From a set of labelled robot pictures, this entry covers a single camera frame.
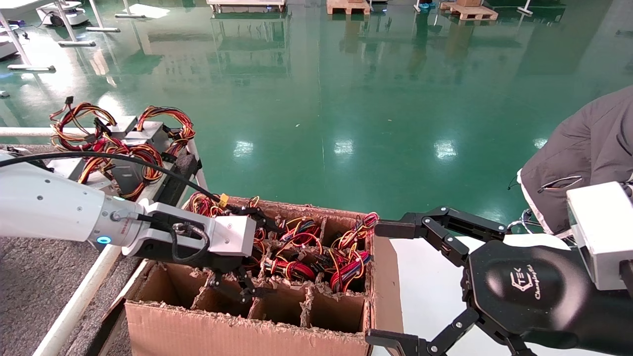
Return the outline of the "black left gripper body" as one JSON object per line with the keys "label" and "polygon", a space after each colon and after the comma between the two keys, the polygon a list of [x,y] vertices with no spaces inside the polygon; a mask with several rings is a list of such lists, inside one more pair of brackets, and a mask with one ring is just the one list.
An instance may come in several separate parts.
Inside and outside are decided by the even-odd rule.
{"label": "black left gripper body", "polygon": [[172,254],[172,244],[167,242],[144,242],[133,257],[199,269],[207,268],[222,274],[233,272],[247,261],[247,258],[242,256],[221,256],[206,252],[192,262],[177,262]]}

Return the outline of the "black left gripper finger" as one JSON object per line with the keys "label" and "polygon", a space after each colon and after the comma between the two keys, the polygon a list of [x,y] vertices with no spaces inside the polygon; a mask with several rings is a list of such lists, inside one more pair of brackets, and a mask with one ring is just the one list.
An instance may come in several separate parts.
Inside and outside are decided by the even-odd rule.
{"label": "black left gripper finger", "polygon": [[277,233],[275,219],[266,216],[262,208],[228,205],[228,211],[235,216],[248,216],[256,223],[256,228],[262,228],[266,232]]}
{"label": "black left gripper finger", "polygon": [[207,288],[219,292],[233,301],[247,304],[268,293],[267,287],[255,286],[252,278],[244,269],[229,273],[212,270],[207,279]]}

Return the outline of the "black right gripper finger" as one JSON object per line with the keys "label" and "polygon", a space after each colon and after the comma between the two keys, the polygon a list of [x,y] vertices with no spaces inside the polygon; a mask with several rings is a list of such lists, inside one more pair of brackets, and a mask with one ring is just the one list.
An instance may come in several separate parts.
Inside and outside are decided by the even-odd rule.
{"label": "black right gripper finger", "polygon": [[469,255],[469,248],[457,236],[486,243],[503,241],[507,232],[506,225],[449,207],[408,212],[400,220],[380,220],[375,226],[378,236],[389,239],[423,239],[457,267],[464,266]]}
{"label": "black right gripper finger", "polygon": [[394,349],[398,356],[446,356],[455,343],[473,326],[491,328],[492,335],[496,335],[502,340],[502,344],[508,347],[511,356],[535,356],[535,353],[525,345],[520,334],[511,333],[508,325],[504,326],[491,317],[485,317],[481,311],[473,308],[467,308],[459,314],[431,341],[419,338],[414,334],[378,329],[368,330],[365,334],[365,340],[373,346]]}

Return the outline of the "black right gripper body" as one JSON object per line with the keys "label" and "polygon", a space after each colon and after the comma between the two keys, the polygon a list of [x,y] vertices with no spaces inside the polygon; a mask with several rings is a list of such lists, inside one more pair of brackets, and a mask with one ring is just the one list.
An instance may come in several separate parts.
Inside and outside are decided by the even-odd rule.
{"label": "black right gripper body", "polygon": [[465,260],[463,300],[495,342],[518,337],[550,349],[633,353],[633,304],[600,291],[576,251],[488,242]]}

